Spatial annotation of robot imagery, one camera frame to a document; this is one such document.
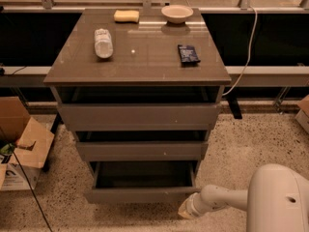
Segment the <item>bowl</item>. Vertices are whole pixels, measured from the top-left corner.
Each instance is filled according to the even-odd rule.
[[[184,23],[193,15],[193,10],[184,5],[169,5],[162,8],[161,12],[169,22],[180,24]]]

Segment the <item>drawer front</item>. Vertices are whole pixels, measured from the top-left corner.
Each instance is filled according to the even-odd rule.
[[[76,143],[85,161],[104,160],[200,160],[208,143],[132,142],[132,143]]]
[[[191,162],[98,162],[90,203],[184,201],[196,191]]]
[[[210,130],[219,106],[63,104],[59,112],[70,131]]]

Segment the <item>yellow sponge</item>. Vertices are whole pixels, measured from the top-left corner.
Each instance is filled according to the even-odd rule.
[[[114,20],[117,22],[138,22],[139,12],[137,11],[116,11]]]

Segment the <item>white robotic arm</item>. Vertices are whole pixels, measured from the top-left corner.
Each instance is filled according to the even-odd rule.
[[[309,232],[309,182],[282,165],[260,167],[249,190],[207,185],[183,202],[179,214],[198,218],[227,207],[247,212],[247,232]]]

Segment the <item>floor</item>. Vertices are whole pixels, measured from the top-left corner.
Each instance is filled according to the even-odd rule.
[[[293,110],[279,114],[274,109],[243,109],[242,120],[235,120],[228,109],[222,111],[200,166],[198,187],[247,189],[254,171],[270,162],[309,179],[309,137]],[[53,119],[34,117],[47,127]],[[53,231],[245,231],[246,213],[234,208],[184,220],[177,214],[180,203],[89,204],[83,193],[91,188],[92,176],[64,125],[56,132],[48,161],[50,169],[42,172],[35,193]],[[0,231],[48,231],[30,190],[2,191],[0,202]]]

